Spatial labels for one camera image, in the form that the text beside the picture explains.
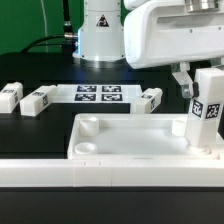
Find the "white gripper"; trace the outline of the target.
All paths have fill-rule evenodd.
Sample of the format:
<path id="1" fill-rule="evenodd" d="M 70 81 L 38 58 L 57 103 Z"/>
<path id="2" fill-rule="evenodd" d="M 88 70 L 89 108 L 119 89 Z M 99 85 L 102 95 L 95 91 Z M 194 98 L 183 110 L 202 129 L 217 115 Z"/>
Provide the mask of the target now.
<path id="1" fill-rule="evenodd" d="M 224 0 L 124 0 L 125 54 L 134 68 L 171 65 L 184 98 L 193 97 L 190 63 L 224 70 Z"/>

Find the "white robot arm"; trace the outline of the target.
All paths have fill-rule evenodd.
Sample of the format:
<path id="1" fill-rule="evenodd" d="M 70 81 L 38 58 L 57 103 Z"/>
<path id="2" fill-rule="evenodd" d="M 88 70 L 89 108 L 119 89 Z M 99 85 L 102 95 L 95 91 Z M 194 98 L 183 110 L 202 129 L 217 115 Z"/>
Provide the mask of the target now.
<path id="1" fill-rule="evenodd" d="M 224 0 L 84 0 L 73 58 L 96 68 L 171 65 L 182 95 L 196 97 L 189 64 L 224 61 Z"/>

